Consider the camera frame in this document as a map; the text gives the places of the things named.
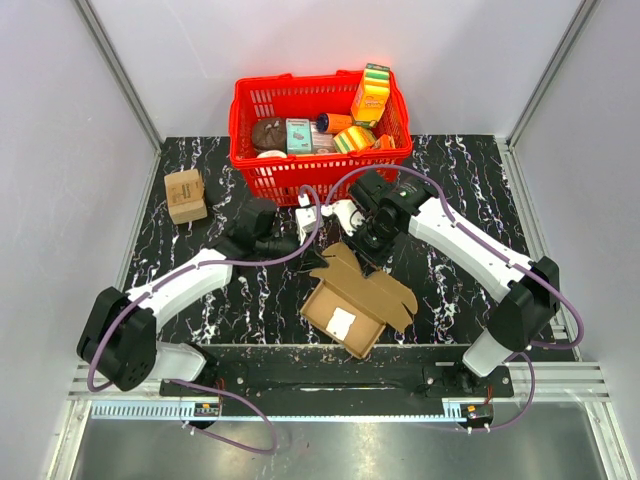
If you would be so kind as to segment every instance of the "small cardboard box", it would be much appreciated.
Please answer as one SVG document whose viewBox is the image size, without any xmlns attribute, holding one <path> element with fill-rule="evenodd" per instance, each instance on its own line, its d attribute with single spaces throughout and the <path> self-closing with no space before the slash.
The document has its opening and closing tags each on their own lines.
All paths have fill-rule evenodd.
<svg viewBox="0 0 640 480">
<path fill-rule="evenodd" d="M 300 310 L 314 327 L 364 358 L 387 324 L 399 332 L 411 325 L 418 301 L 409 288 L 382 271 L 365 278 L 344 243 L 331 245 L 322 256 L 329 266 L 311 271 L 322 281 Z"/>
<path fill-rule="evenodd" d="M 204 182 L 198 170 L 170 173 L 164 177 L 167 206 L 173 223 L 192 222 L 207 216 Z"/>
</svg>

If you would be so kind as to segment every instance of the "teal box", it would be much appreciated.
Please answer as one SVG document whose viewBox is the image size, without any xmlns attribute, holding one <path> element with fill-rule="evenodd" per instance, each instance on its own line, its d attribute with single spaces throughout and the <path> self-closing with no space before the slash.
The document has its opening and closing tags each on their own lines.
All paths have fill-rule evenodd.
<svg viewBox="0 0 640 480">
<path fill-rule="evenodd" d="M 311 126 L 305 118 L 287 118 L 287 153 L 308 155 L 311 153 Z"/>
</svg>

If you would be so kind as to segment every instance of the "robotic arm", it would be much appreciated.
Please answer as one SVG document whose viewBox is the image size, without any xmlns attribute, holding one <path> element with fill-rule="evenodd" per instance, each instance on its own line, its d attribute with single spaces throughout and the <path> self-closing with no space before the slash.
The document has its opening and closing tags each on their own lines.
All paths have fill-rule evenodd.
<svg viewBox="0 0 640 480">
<path fill-rule="evenodd" d="M 395 238 L 406 233 L 450 257 L 498 302 L 486 330 L 463 357 L 464 365 L 476 377 L 486 377 L 514 352 L 524 351 L 556 314 L 558 300 L 513 267 L 528 265 L 558 289 L 559 271 L 555 262 L 547 257 L 533 262 L 500 244 L 455 211 L 451 212 L 452 222 L 438 193 L 420 179 L 412 178 L 394 187 L 375 171 L 369 171 L 355 181 L 349 193 L 368 212 L 366 221 L 347 241 L 362 260 L 381 265 L 391 253 Z M 461 226 L 501 252 L 508 262 L 499 260 L 472 240 Z"/>
<path fill-rule="evenodd" d="M 97 369 L 120 390 L 128 391 L 147 379 L 179 379 L 208 384 L 215 377 L 215 359 L 197 345 L 156 342 L 164 325 L 206 293 L 229 284 L 233 267 L 211 261 L 241 260 L 259 255 L 280 258 L 298 248 L 295 235 L 273 232 L 276 205 L 254 198 L 238 219 L 215 242 L 166 275 L 126 292 L 110 287 L 96 298 L 78 342 L 77 353 L 91 363 L 110 325 L 133 299 L 143 298 L 120 324 L 100 355 Z"/>
</svg>

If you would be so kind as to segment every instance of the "white wall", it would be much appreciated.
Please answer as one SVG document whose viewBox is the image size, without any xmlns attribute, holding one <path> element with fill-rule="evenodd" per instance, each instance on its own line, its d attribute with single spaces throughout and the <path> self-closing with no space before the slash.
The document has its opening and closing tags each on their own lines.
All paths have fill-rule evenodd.
<svg viewBox="0 0 640 480">
<path fill-rule="evenodd" d="M 242 77 L 393 67 L 414 133 L 507 135 L 579 0 L 92 0 L 164 136 L 227 135 Z"/>
<path fill-rule="evenodd" d="M 640 3 L 601 2 L 516 150 L 640 461 Z"/>
<path fill-rule="evenodd" d="M 70 1 L 0 5 L 0 478 L 34 479 L 153 161 Z"/>
</svg>

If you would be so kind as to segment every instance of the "cardboard flap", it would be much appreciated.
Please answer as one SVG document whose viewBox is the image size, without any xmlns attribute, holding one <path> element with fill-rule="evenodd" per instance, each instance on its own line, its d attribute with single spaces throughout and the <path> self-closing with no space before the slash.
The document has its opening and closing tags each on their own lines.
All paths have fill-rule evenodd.
<svg viewBox="0 0 640 480">
<path fill-rule="evenodd" d="M 375 283 L 386 292 L 389 292 L 391 295 L 398 298 L 411 316 L 418 312 L 418 299 L 414 293 L 391 275 L 378 270 L 377 272 L 373 272 L 369 275 L 367 280 Z M 405 328 L 411 325 L 412 321 L 412 318 L 407 321 L 407 317 L 396 316 L 393 319 L 388 319 L 387 323 L 399 332 L 403 332 Z"/>
<path fill-rule="evenodd" d="M 365 278 L 351 249 L 335 243 L 322 252 L 329 266 L 315 268 L 310 275 L 321 278 L 334 291 L 381 324 L 402 332 L 418 310 L 413 292 L 386 274 L 376 272 Z"/>
<path fill-rule="evenodd" d="M 351 251 L 349 247 L 347 247 L 346 244 L 342 242 L 329 245 L 322 252 L 322 256 L 327 259 L 329 264 L 331 264 L 330 257 L 334 257 L 338 259 L 337 261 L 349 265 L 351 268 L 357 270 L 360 273 L 362 272 L 360 270 L 360 264 L 358 263 L 358 259 L 356 258 L 354 253 Z"/>
</svg>

